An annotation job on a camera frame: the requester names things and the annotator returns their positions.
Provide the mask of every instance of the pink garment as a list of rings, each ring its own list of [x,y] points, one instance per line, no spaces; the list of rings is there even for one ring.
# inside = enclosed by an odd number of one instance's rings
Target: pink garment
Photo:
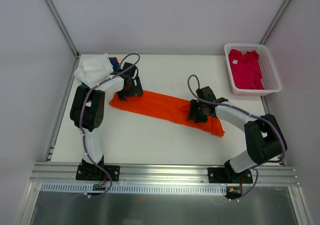
[[[264,90],[262,85],[262,73],[259,66],[259,54],[256,51],[242,52],[232,49],[229,53],[229,61],[232,70],[234,84],[238,89]]]

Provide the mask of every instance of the orange cloth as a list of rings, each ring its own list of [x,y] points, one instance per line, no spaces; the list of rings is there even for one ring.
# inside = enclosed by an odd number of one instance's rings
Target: orange cloth
[[[190,107],[190,101],[188,100],[152,91],[143,91],[142,97],[131,96],[127,97],[126,100],[119,100],[116,93],[109,104],[116,109],[168,120],[176,124],[201,129],[213,135],[222,137],[225,134],[218,118],[209,116],[208,122],[205,123],[188,121]]]

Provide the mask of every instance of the gray wall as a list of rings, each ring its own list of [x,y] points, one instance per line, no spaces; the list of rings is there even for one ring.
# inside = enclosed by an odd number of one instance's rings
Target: gray wall
[[[298,167],[303,192],[320,224],[320,0],[293,0],[267,43],[283,90],[267,97]]]
[[[0,0],[0,224],[14,224],[74,57],[43,0]]]
[[[259,43],[283,0],[53,0],[80,52],[222,54]]]

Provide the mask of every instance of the white plastic basket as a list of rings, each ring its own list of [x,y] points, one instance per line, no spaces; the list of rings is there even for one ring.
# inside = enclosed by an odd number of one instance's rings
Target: white plastic basket
[[[240,89],[236,87],[229,62],[229,53],[232,49],[239,50],[242,53],[256,50],[256,52],[259,54],[258,62],[262,73],[261,82],[265,90]],[[253,43],[228,43],[224,45],[224,52],[232,94],[245,96],[265,96],[270,93],[277,93],[281,91],[282,86],[280,83],[279,75],[272,61],[268,48],[265,45]]]

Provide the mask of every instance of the table surface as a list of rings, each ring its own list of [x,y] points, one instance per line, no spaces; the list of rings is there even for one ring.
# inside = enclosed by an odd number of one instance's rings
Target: table surface
[[[97,55],[82,55],[83,59]],[[110,55],[120,61],[124,55]],[[126,61],[133,63],[135,56]],[[196,74],[200,86],[210,86],[217,98],[229,99],[234,105],[258,115],[264,114],[259,96],[235,96],[231,87],[224,56],[213,55],[141,55],[139,77],[147,91],[193,99],[187,78]],[[52,162],[79,163],[83,145],[78,128],[69,114],[77,87],[75,78],[64,111],[63,120],[52,155]],[[196,89],[197,82],[191,86]],[[105,105],[104,119],[98,128],[105,163],[223,165],[246,149],[244,133],[228,122],[221,121],[224,137],[170,121],[122,111]]]

